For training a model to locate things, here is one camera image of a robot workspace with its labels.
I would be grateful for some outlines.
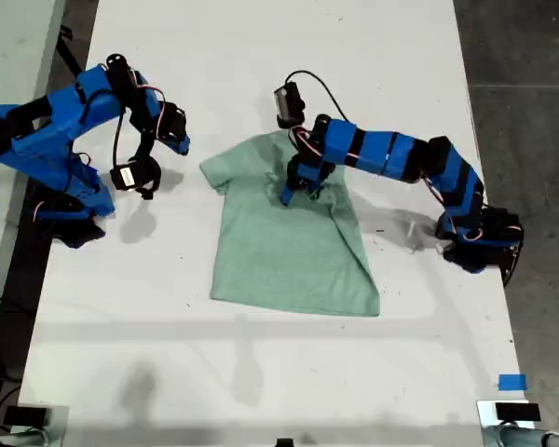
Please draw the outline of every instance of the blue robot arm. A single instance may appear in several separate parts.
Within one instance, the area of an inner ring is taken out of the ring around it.
[[[282,88],[276,90],[279,125],[290,129],[297,150],[288,164],[280,198],[284,205],[298,190],[318,197],[338,165],[400,182],[422,181],[444,208],[436,237],[453,241],[444,258],[472,273],[497,265],[504,283],[509,281],[523,247],[524,229],[517,215],[484,204],[483,183],[447,137],[425,142],[398,132],[364,131],[327,115],[319,115],[308,131],[300,126],[304,103],[295,84],[290,84],[283,93]]]
[[[184,111],[165,99],[158,101],[155,90],[159,91],[131,69],[122,55],[113,54],[107,64],[80,73],[72,86],[0,116],[0,163],[40,184],[41,203],[34,220],[46,227],[49,236],[80,247],[104,236],[93,217],[114,211],[98,171],[73,152],[75,139],[84,133],[118,117],[112,181],[116,189],[135,189],[147,200],[153,198],[161,176],[151,157],[155,140],[177,154],[188,153]],[[130,123],[141,132],[141,143],[135,156],[119,165],[117,137],[127,108]],[[36,119],[44,120],[39,129],[33,124]]]

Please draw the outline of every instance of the white tabletop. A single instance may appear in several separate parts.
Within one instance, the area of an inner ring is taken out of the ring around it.
[[[497,390],[518,373],[505,296],[435,250],[423,186],[348,172],[381,316],[330,318],[209,299],[224,198],[198,170],[276,129],[300,68],[363,129],[447,134],[480,168],[451,0],[102,0],[89,64],[113,52],[186,110],[191,152],[158,144],[153,202],[116,193],[106,238],[52,246],[20,401],[69,407],[68,447],[480,445],[475,401],[523,396]],[[335,115],[296,81],[309,125]],[[75,147],[106,177],[115,126]],[[138,142],[126,123],[119,156]]]

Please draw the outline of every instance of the gray floor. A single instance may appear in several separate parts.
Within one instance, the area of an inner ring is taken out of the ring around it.
[[[559,431],[559,0],[455,0],[489,201],[520,213],[507,288],[529,398]]]

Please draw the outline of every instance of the red wire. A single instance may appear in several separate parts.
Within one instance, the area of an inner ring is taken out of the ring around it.
[[[133,77],[133,80],[134,80],[134,86],[136,88],[145,88],[145,89],[149,89],[149,90],[154,90],[154,91],[159,92],[159,94],[161,95],[163,105],[161,106],[161,112],[159,112],[159,118],[157,119],[157,126],[156,126],[156,138],[159,139],[159,125],[161,124],[161,117],[164,115],[164,110],[166,110],[166,95],[164,95],[164,92],[161,91],[161,89],[159,89],[157,87],[150,86],[149,84],[139,85],[139,83],[137,82],[137,74],[135,73],[135,71],[130,70],[130,72],[132,73],[132,77]]]

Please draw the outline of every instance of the t-shirt sleeve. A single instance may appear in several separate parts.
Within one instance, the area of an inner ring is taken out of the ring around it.
[[[264,172],[268,162],[260,154],[268,152],[272,144],[269,135],[257,135],[203,161],[201,171],[211,187],[223,193],[233,179]]]

